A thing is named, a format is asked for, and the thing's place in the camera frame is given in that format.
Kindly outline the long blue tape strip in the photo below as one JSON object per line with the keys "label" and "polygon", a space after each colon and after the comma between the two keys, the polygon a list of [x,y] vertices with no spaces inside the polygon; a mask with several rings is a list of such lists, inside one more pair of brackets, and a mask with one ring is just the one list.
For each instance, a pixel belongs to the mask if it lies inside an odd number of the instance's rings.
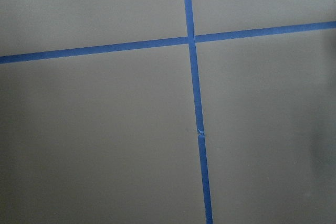
{"label": "long blue tape strip", "polygon": [[192,88],[194,97],[198,149],[200,156],[199,158],[201,166],[201,176],[202,176],[205,219],[206,223],[213,223],[211,190],[209,184],[207,151],[206,151],[206,138],[204,131],[202,99],[201,99],[201,89],[200,89],[199,71],[198,71],[198,58],[197,58],[197,49],[194,34],[194,17],[193,17],[192,0],[184,0],[184,6],[185,6],[185,17],[187,28],[187,41],[190,54],[191,77],[192,77]]}

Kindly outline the crossing blue tape strip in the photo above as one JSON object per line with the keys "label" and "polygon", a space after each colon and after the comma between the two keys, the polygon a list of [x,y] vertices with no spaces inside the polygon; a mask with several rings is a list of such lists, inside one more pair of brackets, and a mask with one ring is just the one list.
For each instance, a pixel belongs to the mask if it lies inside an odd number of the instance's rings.
{"label": "crossing blue tape strip", "polygon": [[[238,38],[299,33],[299,32],[305,32],[305,31],[325,30],[325,29],[335,29],[335,21],[195,35],[194,41],[196,43],[201,43],[201,42],[230,40],[230,39],[238,39]],[[187,37],[174,37],[174,38],[165,38],[165,39],[156,39],[156,40],[125,42],[121,44],[111,44],[111,45],[102,45],[102,46],[91,46],[91,47],[83,47],[83,48],[63,49],[63,50],[53,50],[53,51],[33,52],[33,53],[27,53],[27,54],[1,56],[1,64],[24,62],[24,61],[34,61],[34,60],[44,60],[44,59],[54,59],[54,58],[64,58],[64,57],[73,57],[73,56],[82,56],[82,55],[91,55],[91,54],[101,54],[101,53],[108,53],[108,52],[146,49],[146,48],[155,48],[155,47],[187,45],[187,44],[188,44]]]}

